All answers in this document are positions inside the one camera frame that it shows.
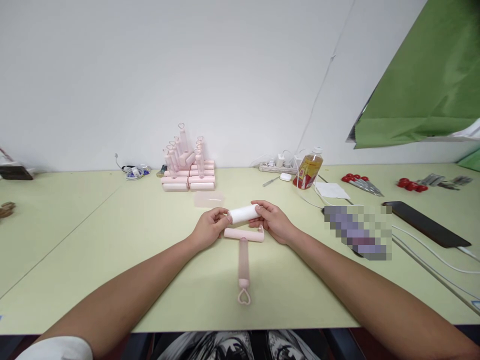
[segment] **person's left hand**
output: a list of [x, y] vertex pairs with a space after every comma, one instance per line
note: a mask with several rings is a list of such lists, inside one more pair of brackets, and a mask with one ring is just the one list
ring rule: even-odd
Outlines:
[[228, 209], [216, 207], [204, 212], [195, 226], [195, 229], [188, 237], [199, 250], [212, 245], [220, 237], [220, 232], [232, 223], [232, 217], [225, 215]]

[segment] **forearm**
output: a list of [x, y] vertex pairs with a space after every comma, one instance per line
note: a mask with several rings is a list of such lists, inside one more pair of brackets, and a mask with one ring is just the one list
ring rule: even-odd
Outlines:
[[400, 358], [478, 356], [478, 347], [401, 287], [298, 231], [288, 245], [358, 322]]
[[111, 351], [200, 249], [188, 238], [108, 281], [70, 310], [38, 340], [76, 336], [95, 358]]

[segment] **white wall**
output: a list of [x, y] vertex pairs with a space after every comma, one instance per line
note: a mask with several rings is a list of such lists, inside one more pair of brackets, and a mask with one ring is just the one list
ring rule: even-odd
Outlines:
[[[2, 1], [0, 146], [50, 171], [114, 169], [115, 152], [159, 167], [183, 122], [220, 167], [295, 150], [352, 2]], [[466, 150], [345, 143], [424, 3], [356, 0], [302, 146], [322, 145], [330, 164]], [[398, 156], [417, 148], [438, 153]]]

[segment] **hand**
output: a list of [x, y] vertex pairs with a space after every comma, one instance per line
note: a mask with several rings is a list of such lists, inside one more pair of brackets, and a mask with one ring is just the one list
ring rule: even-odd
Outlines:
[[200, 216], [195, 229], [188, 237], [198, 246], [199, 251], [212, 245], [220, 237], [220, 232], [232, 223], [232, 217], [225, 215], [228, 212], [226, 208], [216, 207]]
[[278, 206], [268, 201], [253, 200], [251, 203], [258, 205], [255, 210], [260, 217], [251, 219], [249, 226], [258, 228], [262, 225], [277, 242], [288, 245], [299, 230], [290, 222], [287, 215]]

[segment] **bottle label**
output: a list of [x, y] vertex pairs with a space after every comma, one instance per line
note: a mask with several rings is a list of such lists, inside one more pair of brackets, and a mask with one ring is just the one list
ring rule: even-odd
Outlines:
[[304, 159], [298, 172], [298, 180], [300, 182], [298, 187], [300, 189], [308, 189], [311, 187], [321, 166], [322, 162]]

